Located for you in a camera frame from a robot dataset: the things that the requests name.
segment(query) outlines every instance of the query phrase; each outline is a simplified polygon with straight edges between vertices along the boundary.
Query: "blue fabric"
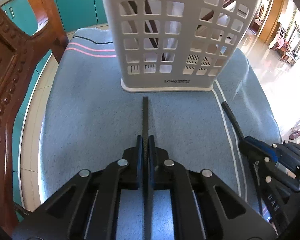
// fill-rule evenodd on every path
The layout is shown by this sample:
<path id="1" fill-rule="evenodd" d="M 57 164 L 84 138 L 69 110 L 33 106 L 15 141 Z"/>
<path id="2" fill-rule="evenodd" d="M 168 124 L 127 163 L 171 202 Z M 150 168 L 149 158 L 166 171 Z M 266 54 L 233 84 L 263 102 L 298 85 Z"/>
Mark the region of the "blue fabric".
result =
<path id="1" fill-rule="evenodd" d="M 112 41 L 110 31 L 81 29 L 74 36 L 98 43 Z M 113 44 L 96 45 L 73 38 L 94 49 L 113 49 Z M 214 84 L 211 92 L 127 93 L 120 86 L 117 58 L 97 58 L 68 50 L 60 62 L 47 103 L 39 156 L 40 193 L 51 196 L 81 169 L 98 171 L 120 159 L 124 149 L 133 147 L 142 133 L 142 97 L 149 97 L 149 135 L 169 157 L 187 169 L 211 169 L 245 199 L 243 171 L 234 133 L 226 125 L 234 149 L 233 160 L 221 111 L 223 101 Z M 237 49 L 218 81 L 244 135 L 266 143 L 279 143 L 279 128 L 269 103 L 245 55 Z M 247 179 L 248 203 L 257 210 L 257 200 L 247 160 L 242 156 Z M 121 195 L 117 239 L 142 238 L 142 197 L 140 191 Z M 173 239 L 170 195 L 155 192 L 153 239 Z"/>

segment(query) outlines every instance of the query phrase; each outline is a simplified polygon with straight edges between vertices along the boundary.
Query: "laundry basket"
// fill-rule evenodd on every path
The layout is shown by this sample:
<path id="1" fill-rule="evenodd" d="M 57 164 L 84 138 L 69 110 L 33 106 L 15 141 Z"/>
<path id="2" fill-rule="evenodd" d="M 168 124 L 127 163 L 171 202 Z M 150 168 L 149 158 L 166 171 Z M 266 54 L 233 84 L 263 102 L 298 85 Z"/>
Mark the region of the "laundry basket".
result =
<path id="1" fill-rule="evenodd" d="M 209 91 L 261 0 L 103 0 L 129 92 Z"/>

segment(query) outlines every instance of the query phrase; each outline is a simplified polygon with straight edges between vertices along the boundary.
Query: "screw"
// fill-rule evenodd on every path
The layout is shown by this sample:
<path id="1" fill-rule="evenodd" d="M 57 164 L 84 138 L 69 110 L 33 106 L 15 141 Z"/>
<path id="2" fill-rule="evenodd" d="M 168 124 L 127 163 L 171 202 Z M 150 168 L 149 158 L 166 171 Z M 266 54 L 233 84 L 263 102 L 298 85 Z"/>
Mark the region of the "screw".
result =
<path id="1" fill-rule="evenodd" d="M 120 160 L 118 160 L 117 164 L 119 166 L 126 166 L 126 165 L 128 165 L 128 161 L 126 159 L 120 159 Z"/>
<path id="2" fill-rule="evenodd" d="M 90 175 L 90 171 L 88 171 L 88 170 L 81 170 L 79 172 L 79 175 L 80 175 L 80 177 L 83 177 L 83 178 L 88 177 Z"/>
<path id="3" fill-rule="evenodd" d="M 164 165 L 166 165 L 167 167 L 172 167 L 174 165 L 174 161 L 173 160 L 165 160 L 163 162 Z"/>
<path id="4" fill-rule="evenodd" d="M 271 182 L 271 177 L 270 176 L 266 176 L 266 183 L 270 183 Z"/>
<path id="5" fill-rule="evenodd" d="M 202 172 L 202 175 L 205 176 L 205 177 L 211 177 L 212 176 L 212 171 L 206 169 L 206 170 L 203 170 Z"/>

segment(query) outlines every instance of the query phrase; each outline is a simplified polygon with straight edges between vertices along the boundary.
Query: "tile floor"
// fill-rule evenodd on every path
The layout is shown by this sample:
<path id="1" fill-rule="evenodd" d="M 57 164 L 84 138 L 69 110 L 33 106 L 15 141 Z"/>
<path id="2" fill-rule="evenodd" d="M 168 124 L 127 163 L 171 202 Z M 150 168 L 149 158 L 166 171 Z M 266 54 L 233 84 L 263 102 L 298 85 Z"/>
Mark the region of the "tile floor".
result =
<path id="1" fill-rule="evenodd" d="M 73 34 L 74 32 L 68 33 L 69 39 Z M 277 53 L 250 31 L 247 31 L 238 47 L 245 53 L 256 73 L 282 135 L 286 134 L 300 119 L 300 92 L 295 93 L 294 89 L 300 88 L 300 77 L 296 78 L 300 70 L 294 71 L 297 64 L 291 68 L 288 63 L 280 61 Z M 38 187 L 39 138 L 45 106 L 57 68 L 58 63 L 52 55 L 42 70 L 26 115 L 20 153 L 20 174 L 24 205 L 30 211 L 41 204 Z"/>

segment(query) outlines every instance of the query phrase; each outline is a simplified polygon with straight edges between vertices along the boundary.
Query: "wooden chair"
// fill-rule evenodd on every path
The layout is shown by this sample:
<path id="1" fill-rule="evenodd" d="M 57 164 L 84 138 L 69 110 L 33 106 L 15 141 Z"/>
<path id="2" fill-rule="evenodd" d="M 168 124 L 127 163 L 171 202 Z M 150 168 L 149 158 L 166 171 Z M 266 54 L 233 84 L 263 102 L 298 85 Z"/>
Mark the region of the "wooden chair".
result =
<path id="1" fill-rule="evenodd" d="M 12 194 L 12 128 L 38 62 L 52 50 L 60 62 L 69 42 L 53 0 L 28 0 L 38 22 L 33 36 L 21 31 L 0 7 L 0 225 L 18 224 Z"/>

